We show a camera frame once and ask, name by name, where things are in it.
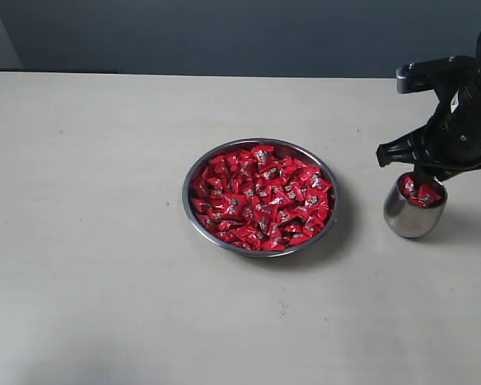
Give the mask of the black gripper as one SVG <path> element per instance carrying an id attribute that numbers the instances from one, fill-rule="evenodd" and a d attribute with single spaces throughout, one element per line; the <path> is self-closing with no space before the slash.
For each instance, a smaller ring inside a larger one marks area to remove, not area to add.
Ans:
<path id="1" fill-rule="evenodd" d="M 442 180 L 481 169 L 481 81 L 461 84 L 436 79 L 432 88 L 439 103 L 420 133 L 379 144 L 376 157 L 381 168 L 416 164 L 414 180 L 439 188 Z"/>

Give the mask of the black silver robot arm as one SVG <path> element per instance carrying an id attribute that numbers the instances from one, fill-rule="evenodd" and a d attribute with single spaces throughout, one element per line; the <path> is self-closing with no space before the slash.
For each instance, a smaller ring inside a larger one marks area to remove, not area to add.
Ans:
<path id="1" fill-rule="evenodd" d="M 396 71 L 397 91 L 434 91 L 438 105 L 428 121 L 376 150 L 378 164 L 411 164 L 416 172 L 448 180 L 481 169 L 481 32 L 475 56 L 410 63 Z"/>

